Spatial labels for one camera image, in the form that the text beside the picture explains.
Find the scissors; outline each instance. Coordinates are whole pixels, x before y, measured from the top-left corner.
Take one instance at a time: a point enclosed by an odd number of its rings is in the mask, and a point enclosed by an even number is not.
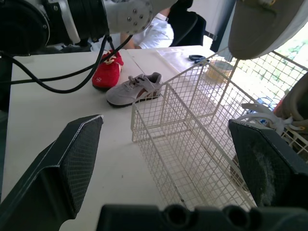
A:
[[[195,64],[197,64],[197,63],[203,61],[203,60],[205,59],[205,57],[202,56],[202,55],[193,54],[193,55],[190,55],[190,56],[189,56],[189,59],[190,59],[191,61],[194,61]]]

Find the red slipper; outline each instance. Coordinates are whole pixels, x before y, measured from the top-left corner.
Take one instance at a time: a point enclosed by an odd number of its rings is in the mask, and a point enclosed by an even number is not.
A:
[[[112,51],[108,51],[102,58],[109,55]],[[124,65],[120,53],[116,53],[116,56],[111,56],[97,68],[93,78],[93,87],[100,90],[107,90],[113,88],[119,81],[122,66]]]

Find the chair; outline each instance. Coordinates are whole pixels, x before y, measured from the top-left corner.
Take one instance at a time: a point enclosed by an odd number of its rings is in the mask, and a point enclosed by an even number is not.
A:
[[[169,14],[169,23],[174,31],[175,46],[203,46],[206,20],[195,12],[187,11],[193,0],[179,0],[172,6]]]

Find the person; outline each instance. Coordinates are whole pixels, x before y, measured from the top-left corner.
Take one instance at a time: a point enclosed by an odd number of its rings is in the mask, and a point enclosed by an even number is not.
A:
[[[151,24],[141,33],[132,37],[124,46],[124,49],[148,49],[148,48],[166,48],[169,47],[174,38],[171,25],[168,23],[170,8],[162,10],[155,16]],[[111,35],[115,48],[120,46],[129,35],[126,33]],[[102,45],[102,38],[99,42],[91,42],[91,51],[99,51]],[[106,43],[105,50],[111,50],[109,43]]]

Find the white shirt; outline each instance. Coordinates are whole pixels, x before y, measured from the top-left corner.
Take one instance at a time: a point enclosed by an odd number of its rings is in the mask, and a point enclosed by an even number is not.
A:
[[[112,34],[111,37],[115,48],[121,45],[120,34]],[[173,38],[173,29],[167,22],[167,17],[160,13],[152,20],[148,28],[132,37],[135,46],[140,46],[142,49],[169,47],[173,42]],[[92,42],[91,51],[100,51],[102,40],[101,38],[99,42]],[[108,42],[105,50],[111,50]]]

